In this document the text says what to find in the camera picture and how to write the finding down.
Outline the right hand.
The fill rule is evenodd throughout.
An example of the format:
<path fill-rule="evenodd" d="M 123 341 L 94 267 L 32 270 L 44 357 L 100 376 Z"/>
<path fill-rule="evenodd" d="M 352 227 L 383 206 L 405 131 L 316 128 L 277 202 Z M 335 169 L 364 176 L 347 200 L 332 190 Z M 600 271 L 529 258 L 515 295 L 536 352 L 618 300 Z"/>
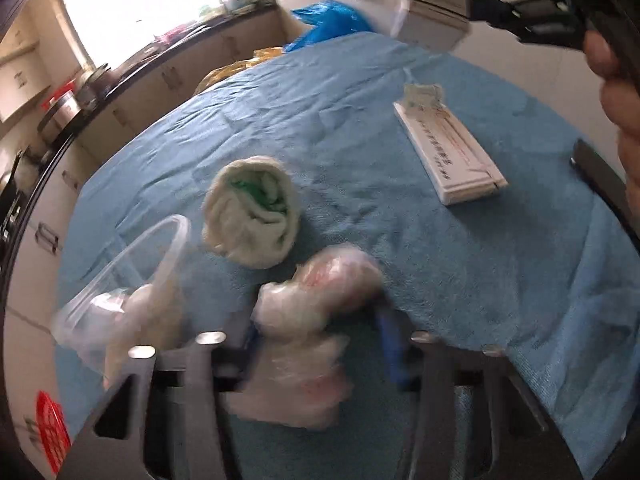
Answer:
<path fill-rule="evenodd" d="M 623 75 L 617 56 L 595 30 L 584 39 L 586 61 L 602 78 L 600 101 L 605 115 L 618 128 L 618 157 L 626 174 L 626 195 L 631 211 L 638 216 L 640 205 L 640 100 L 634 85 Z"/>

